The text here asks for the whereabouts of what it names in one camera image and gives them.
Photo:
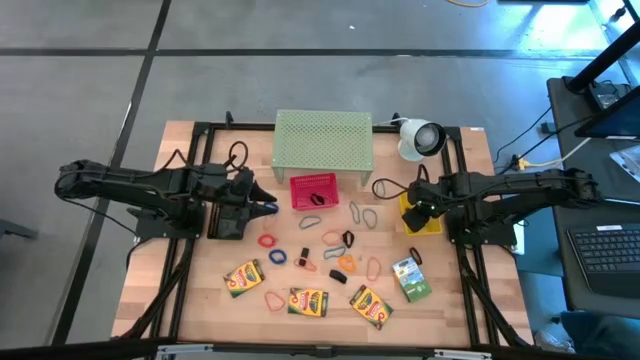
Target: crayola crayon box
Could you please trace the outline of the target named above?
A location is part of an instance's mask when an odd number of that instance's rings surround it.
[[[324,317],[327,315],[327,307],[328,292],[299,288],[289,290],[289,314]]]
[[[256,259],[238,266],[222,278],[231,297],[234,298],[264,281],[264,275]]]
[[[353,295],[349,304],[378,330],[382,329],[393,312],[391,306],[364,285]]]

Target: keyboard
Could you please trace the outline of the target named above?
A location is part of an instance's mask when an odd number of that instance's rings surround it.
[[[640,224],[576,228],[568,235],[592,291],[640,298]]]

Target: computer monitor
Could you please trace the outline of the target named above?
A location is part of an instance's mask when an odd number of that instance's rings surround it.
[[[580,137],[605,139],[640,138],[640,87],[594,115],[574,133]]]

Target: orange hair tie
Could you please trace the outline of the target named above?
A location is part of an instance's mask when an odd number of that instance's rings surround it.
[[[353,261],[353,256],[351,255],[340,256],[338,258],[338,265],[340,265],[340,267],[343,268],[345,271],[348,271],[348,272],[356,271],[356,262]]]

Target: green box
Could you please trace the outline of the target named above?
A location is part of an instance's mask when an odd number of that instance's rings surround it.
[[[431,287],[412,257],[393,264],[393,272],[409,302],[415,302],[431,294]]]

